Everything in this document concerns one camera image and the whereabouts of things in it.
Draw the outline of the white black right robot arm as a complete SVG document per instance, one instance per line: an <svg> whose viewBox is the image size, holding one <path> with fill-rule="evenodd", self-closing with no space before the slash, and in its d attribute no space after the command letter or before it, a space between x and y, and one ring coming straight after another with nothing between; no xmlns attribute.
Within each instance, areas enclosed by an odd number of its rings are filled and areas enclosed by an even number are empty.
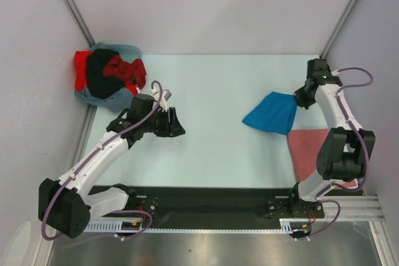
<svg viewBox="0 0 399 266"><path fill-rule="evenodd" d="M375 134L354 117L344 95L348 88L325 59L308 61L305 84L294 98L301 108L317 104L329 132L317 154L316 170L291 189L287 208L295 217L302 217L334 188L357 192L368 179Z"/></svg>

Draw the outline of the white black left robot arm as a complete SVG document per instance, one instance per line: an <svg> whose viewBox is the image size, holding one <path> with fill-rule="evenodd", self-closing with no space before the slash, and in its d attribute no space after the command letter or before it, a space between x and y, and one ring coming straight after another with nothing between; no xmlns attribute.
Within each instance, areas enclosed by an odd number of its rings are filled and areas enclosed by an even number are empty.
<svg viewBox="0 0 399 266"><path fill-rule="evenodd" d="M168 106L169 90L138 94L130 108L124 109L106 128L101 140L89 154L56 180L45 179L39 186L38 217L42 236L51 227L71 239L78 237L91 220L107 214L144 214L133 188L115 184L106 191L90 191L103 173L123 154L151 133L174 138L186 133L176 110Z"/></svg>

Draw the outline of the blue t-shirt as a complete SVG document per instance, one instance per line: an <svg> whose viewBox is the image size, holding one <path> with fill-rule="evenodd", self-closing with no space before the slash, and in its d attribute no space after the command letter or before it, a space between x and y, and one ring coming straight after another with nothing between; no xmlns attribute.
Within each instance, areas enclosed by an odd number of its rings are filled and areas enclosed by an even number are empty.
<svg viewBox="0 0 399 266"><path fill-rule="evenodd" d="M271 92L242 120L242 123L267 133L287 136L296 117L293 95Z"/></svg>

